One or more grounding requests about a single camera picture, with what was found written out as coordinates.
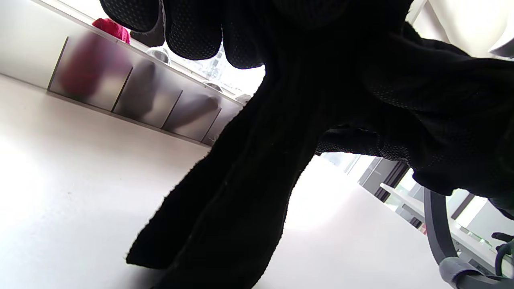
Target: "table surface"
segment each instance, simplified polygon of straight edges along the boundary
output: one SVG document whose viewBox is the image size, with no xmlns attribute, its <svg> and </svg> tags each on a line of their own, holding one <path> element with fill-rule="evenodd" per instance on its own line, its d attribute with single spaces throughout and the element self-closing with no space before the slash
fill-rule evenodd
<svg viewBox="0 0 514 289">
<path fill-rule="evenodd" d="M 419 200 L 398 192 L 396 189 L 386 185 L 386 184 L 380 184 L 380 186 L 386 190 L 388 193 L 394 195 L 395 197 L 401 199 L 403 202 L 405 202 L 405 205 L 409 206 L 414 212 L 418 213 L 419 215 L 423 216 L 423 221 L 425 219 L 425 205 L 420 202 Z M 481 258 L 485 262 L 487 262 L 489 265 L 494 267 L 494 261 L 496 259 L 496 253 L 489 250 L 489 248 L 485 245 L 482 245 L 477 240 L 473 239 L 471 236 L 469 236 L 467 233 L 460 230 L 461 225 L 459 225 L 454 219 L 448 218 L 448 226 L 450 227 L 450 233 L 452 238 L 459 242 L 462 246 L 466 247 L 468 250 L 470 250 L 473 254 L 475 254 L 477 257 Z M 512 276 L 514 272 L 514 267 L 510 265 L 508 262 L 503 262 L 502 264 L 503 274 L 507 276 Z"/>
<path fill-rule="evenodd" d="M 0 76 L 0 288 L 150 288 L 126 252 L 206 153 Z M 450 286 L 425 236 L 315 157 L 255 288 Z"/>
</svg>

